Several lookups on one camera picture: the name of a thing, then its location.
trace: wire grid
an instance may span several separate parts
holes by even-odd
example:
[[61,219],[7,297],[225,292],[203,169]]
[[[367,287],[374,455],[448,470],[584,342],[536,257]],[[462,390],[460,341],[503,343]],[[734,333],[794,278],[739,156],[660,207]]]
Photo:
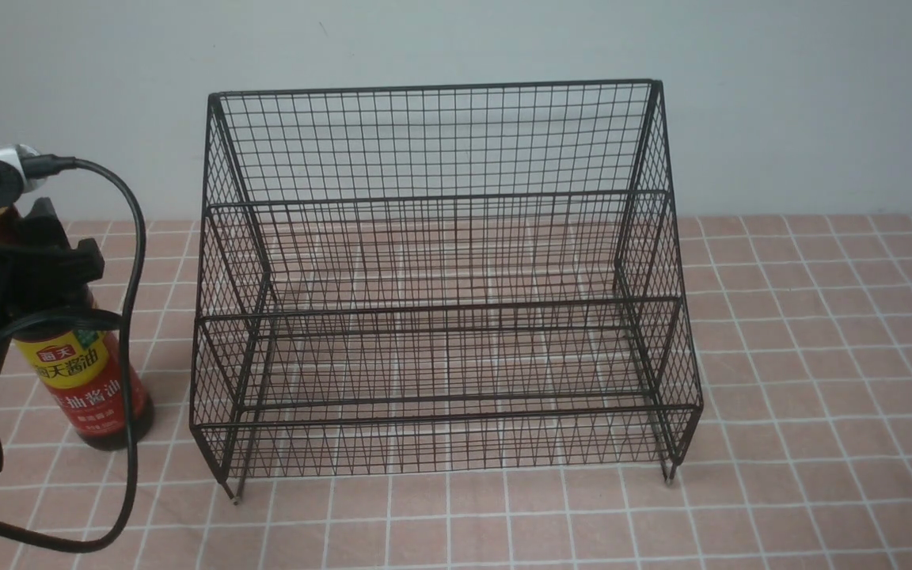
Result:
[[229,494],[684,458],[702,397],[659,83],[210,111],[192,432]]

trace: wire mesh panel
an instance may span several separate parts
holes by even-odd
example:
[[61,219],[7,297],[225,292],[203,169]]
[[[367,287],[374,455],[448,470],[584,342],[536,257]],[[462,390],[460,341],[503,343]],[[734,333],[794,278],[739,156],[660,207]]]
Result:
[[661,84],[218,93],[207,120],[191,429],[229,495],[674,476],[702,395]]

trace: red label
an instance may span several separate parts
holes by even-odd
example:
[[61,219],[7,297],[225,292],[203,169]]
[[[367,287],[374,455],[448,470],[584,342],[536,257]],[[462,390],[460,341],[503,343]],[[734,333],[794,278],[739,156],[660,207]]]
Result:
[[37,351],[37,359],[41,362],[58,362],[76,356],[76,349],[72,345],[50,346]]
[[[57,387],[44,385],[47,391],[55,397],[59,407],[65,412],[66,417],[76,428],[76,431],[86,436],[109,435],[120,431],[126,425],[124,422],[124,406],[122,405],[122,372],[117,361],[117,342],[115,336],[109,333],[104,337],[108,346],[108,364],[94,379],[85,385],[57,389]],[[133,389],[133,416],[139,417],[146,403],[146,391],[140,382],[136,371],[130,370],[131,388]]]

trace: black cable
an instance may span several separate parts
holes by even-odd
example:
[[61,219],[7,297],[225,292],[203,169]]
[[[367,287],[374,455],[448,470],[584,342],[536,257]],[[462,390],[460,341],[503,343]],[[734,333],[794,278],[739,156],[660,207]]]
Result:
[[[119,537],[119,534],[122,534],[122,530],[126,527],[126,523],[129,523],[129,516],[133,511],[133,502],[136,499],[139,460],[136,454],[136,437],[133,433],[134,417],[133,392],[131,392],[130,382],[131,364],[129,362],[129,332],[131,318],[133,317],[133,306],[136,303],[136,292],[139,289],[140,276],[143,273],[143,260],[146,256],[146,223],[143,220],[143,211],[140,210],[136,196],[126,183],[124,183],[122,178],[119,178],[117,174],[106,169],[104,166],[98,165],[96,162],[80,158],[58,158],[58,156],[49,154],[23,160],[23,169],[30,178],[54,176],[54,174],[61,173],[63,170],[68,169],[89,170],[91,173],[99,174],[99,176],[111,181],[111,183],[119,189],[119,192],[122,192],[122,196],[126,199],[127,204],[129,204],[129,209],[133,214],[133,223],[136,226],[136,253],[133,257],[133,268],[131,268],[131,275],[129,277],[126,300],[124,300],[122,304],[122,315],[120,315],[119,327],[117,327],[119,329],[119,368],[120,376],[122,376],[120,387],[122,387],[122,404],[124,406],[124,419],[126,420],[127,458],[129,458],[129,462],[127,462],[127,473],[129,473],[129,475],[127,475],[126,479],[126,494],[124,494],[122,501],[122,510],[119,511],[119,517],[117,517],[117,520],[115,521],[115,526],[112,526],[112,529],[109,530],[104,537],[94,538],[92,541],[73,541],[69,540],[69,538],[52,537],[50,534],[37,533],[37,531],[28,530],[28,528],[20,528],[19,526],[12,526],[12,524],[0,522],[0,537],[9,538],[12,541],[24,542],[25,544],[33,545],[33,547],[54,549],[55,551],[72,554],[86,554],[108,547],[108,545],[111,545],[112,542]],[[40,315],[37,318],[41,318],[41,320],[44,318],[52,318],[50,314],[53,313],[53,311],[55,313],[54,317],[57,318],[73,317],[72,314],[64,314],[64,310],[43,311],[43,313],[32,314],[30,317],[37,317],[37,315]],[[39,325],[41,321],[38,321],[37,318],[33,321],[28,321],[28,324],[26,324],[25,327]]]

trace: white grout line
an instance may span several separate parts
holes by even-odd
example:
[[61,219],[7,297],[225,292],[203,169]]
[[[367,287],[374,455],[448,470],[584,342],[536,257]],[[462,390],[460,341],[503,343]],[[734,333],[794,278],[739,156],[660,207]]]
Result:
[[[185,257],[188,255],[188,245],[189,245],[189,242],[191,242],[191,241],[192,241],[192,239],[187,239],[187,241],[185,241],[184,251],[182,252],[181,261],[180,261],[180,263],[178,263],[177,273],[175,273],[175,275],[177,275],[178,273],[181,273],[181,268],[184,267],[184,260],[185,260]],[[167,300],[165,300],[165,302],[164,302],[165,310],[168,306],[170,306],[171,299],[173,299],[173,298],[174,298],[174,285],[172,285],[170,290],[167,292]],[[160,336],[160,329],[164,325],[164,320],[163,320],[164,314],[166,314],[166,313],[162,314],[160,321],[157,322],[157,328],[153,332],[153,340],[150,343],[150,347],[147,349],[146,357],[144,358],[145,363],[148,363],[150,361],[150,356],[153,354],[154,349],[157,347],[157,340],[159,339],[159,336]],[[182,394],[182,400],[184,400],[184,401],[188,400],[189,392],[191,392],[191,390],[189,389],[189,386],[185,386],[185,392],[184,392],[184,394]],[[160,496],[162,495],[162,486],[164,483],[164,477],[166,477],[166,475],[167,475],[167,469],[171,462],[171,451],[174,450],[174,443],[175,443],[175,440],[177,440],[178,426],[181,425],[182,421],[188,421],[187,418],[184,418],[184,412],[185,412],[185,410],[187,410],[187,408],[188,408],[188,406],[185,404],[182,404],[182,405],[180,405],[180,407],[178,407],[178,412],[177,412],[178,417],[177,417],[177,420],[175,420],[175,422],[174,422],[174,431],[173,431],[173,433],[171,433],[171,440],[166,443],[167,444],[167,454],[164,457],[164,465],[160,469],[160,477],[158,478],[158,482],[157,482],[157,491],[153,497],[153,502],[150,504],[150,510],[147,515],[148,524],[153,522],[153,516],[157,510],[157,503],[160,502]],[[146,541],[147,541],[148,535],[149,535],[148,531],[147,531],[147,533],[142,533],[142,538],[140,540],[139,554],[136,555],[137,566],[139,566],[140,558],[142,558],[143,551],[146,548]]]
[[[842,243],[840,243],[839,248],[840,248],[841,252],[843,252],[843,255],[845,256],[846,250],[843,249]],[[902,273],[902,270],[900,269],[899,264],[897,262],[895,262],[895,260],[893,263],[895,263],[896,270]],[[864,280],[861,280],[861,275],[859,275],[857,273],[857,267],[854,267],[853,264],[850,264],[850,270],[853,272],[854,277],[857,278],[857,280],[859,282],[862,282],[862,283],[864,282]],[[912,283],[910,283],[909,280],[907,280],[907,282],[908,282],[909,288],[912,292]],[[865,294],[868,295],[868,300],[871,300],[872,305],[875,307],[876,314],[879,315],[879,320],[880,320],[880,322],[882,322],[884,331],[886,331],[886,333],[889,335],[889,338],[891,338],[893,340],[893,343],[896,344],[897,343],[896,336],[893,335],[893,331],[891,331],[891,327],[889,325],[889,322],[886,321],[886,317],[883,314],[879,313],[879,307],[877,307],[877,305],[875,304],[875,299],[872,298],[871,293],[865,292]],[[828,304],[826,304],[825,307],[826,307],[826,310],[829,310]],[[846,344],[846,339],[843,338],[843,331],[841,331],[840,328],[837,328],[837,331],[839,331],[840,339],[843,340],[843,344]],[[901,347],[897,347],[897,348],[899,350],[899,354],[900,354],[900,357],[902,358],[902,361],[906,364],[907,368],[912,373],[912,363],[906,357],[906,354],[903,352],[902,348]],[[864,379],[864,387],[865,387],[865,389],[868,390],[868,395],[872,397],[873,401],[877,402],[877,398],[875,398],[875,393],[872,392],[871,379],[866,378],[864,373],[861,372],[861,364],[858,362],[857,357],[852,357],[852,358],[853,358],[854,366],[857,368],[857,373],[859,373],[861,375],[861,378]],[[911,462],[907,461],[906,454],[904,454],[902,445],[900,445],[899,440],[896,437],[896,432],[893,429],[891,429],[891,425],[889,423],[889,417],[887,417],[887,415],[880,414],[879,418],[882,419],[883,426],[884,426],[884,428],[886,428],[887,433],[889,433],[889,437],[890,437],[891,441],[893,441],[893,444],[896,445],[896,450],[899,452],[900,457],[902,458],[902,462],[905,463],[906,468],[907,468],[908,472],[910,473],[910,477],[912,480]],[[856,481],[857,480],[857,470],[853,468],[853,465],[851,465],[850,468],[851,468],[850,472],[853,473],[854,480]],[[865,494],[864,487],[859,487],[859,489],[861,490],[861,495],[863,496]],[[882,527],[877,526],[877,521],[875,521],[875,523],[876,523],[876,527],[879,528],[879,534],[882,535],[882,537],[883,537],[883,544],[884,544],[884,532],[882,530]],[[895,559],[893,560],[893,564],[894,564],[894,566],[898,567],[898,563],[896,562]]]
[[[710,252],[709,255],[710,255],[709,259],[711,260],[713,258],[713,253]],[[753,255],[756,256],[756,259],[758,259],[758,254],[754,253],[754,250],[753,250]],[[713,266],[713,271],[716,272],[716,266]],[[716,277],[717,277],[717,279],[720,278],[719,272],[716,272]],[[724,302],[727,303],[727,310],[730,311],[731,321],[734,322],[734,328],[737,329],[737,331],[738,331],[738,338],[741,339],[741,346],[747,350],[748,342],[745,339],[745,333],[742,331],[741,327],[739,327],[737,313],[735,313],[735,311],[734,311],[734,306],[732,306],[732,304],[731,304],[730,297],[728,297],[727,295],[724,295]],[[698,356],[698,351],[696,351],[696,359],[699,361],[699,363],[701,363],[701,358]],[[756,380],[759,380],[759,382],[757,382],[757,385],[759,386],[759,392],[762,393],[762,399],[765,402],[766,410],[769,412],[769,417],[772,420],[770,423],[775,424],[776,423],[776,414],[772,410],[772,405],[770,404],[770,399],[767,397],[767,394],[765,393],[765,387],[762,385],[761,379],[759,378],[758,368],[755,366],[755,363],[751,360],[751,358],[749,358],[749,362],[750,362],[750,365],[752,366],[752,371],[755,373]],[[709,404],[712,405],[713,410],[717,410],[717,415],[719,415],[720,409],[717,408],[717,406],[716,406],[716,398],[713,397],[713,389],[711,386],[707,386],[707,389],[703,390],[703,397],[705,397],[706,400],[709,401]],[[788,445],[786,445],[786,441],[784,441],[782,437],[779,438],[779,441],[781,441],[781,447],[783,448],[783,455],[785,455],[785,457],[789,460],[790,459],[790,450],[788,448]],[[728,452],[728,455],[730,455],[731,460],[734,461],[734,459],[736,459],[736,457],[734,455],[734,448],[731,447],[731,437],[730,437],[730,435],[728,435],[727,430],[725,430],[725,429],[724,429],[724,445],[727,447],[727,452]],[[807,501],[808,494],[806,493],[806,491],[804,491],[804,484],[803,484],[803,482],[801,482],[800,476],[797,475],[796,469],[793,468],[793,465],[790,466],[790,470],[793,472],[793,476],[795,477],[795,480],[797,483],[797,488],[799,488],[799,490],[800,490],[801,497],[803,497],[804,500]],[[752,512],[752,504],[749,501],[748,489],[745,485],[745,477],[741,473],[741,469],[738,469],[737,465],[734,465],[734,472],[735,472],[735,475],[738,477],[738,485],[741,488],[741,496],[745,500],[746,513],[748,513],[748,520],[749,520],[750,525],[752,526],[752,533],[755,534],[755,544],[759,547],[759,552],[762,554],[762,563],[765,564],[766,563],[765,547],[762,544],[762,537],[759,533],[758,524],[755,523],[755,515]],[[821,533],[821,530],[819,530],[818,523],[815,522],[815,516],[811,515],[811,513],[810,513],[810,515],[808,515],[808,517],[810,517],[810,519],[811,519],[811,527],[814,528],[815,536],[818,538],[819,544],[823,545],[823,548],[825,548],[824,547],[825,542],[822,542],[822,533]],[[826,555],[826,562],[829,564],[829,566],[832,566],[832,558],[829,555]]]
[[322,537],[322,567],[326,567],[326,560],[329,559],[329,528],[333,525],[333,494],[336,493],[337,477],[329,479],[329,501],[326,504],[326,520]]

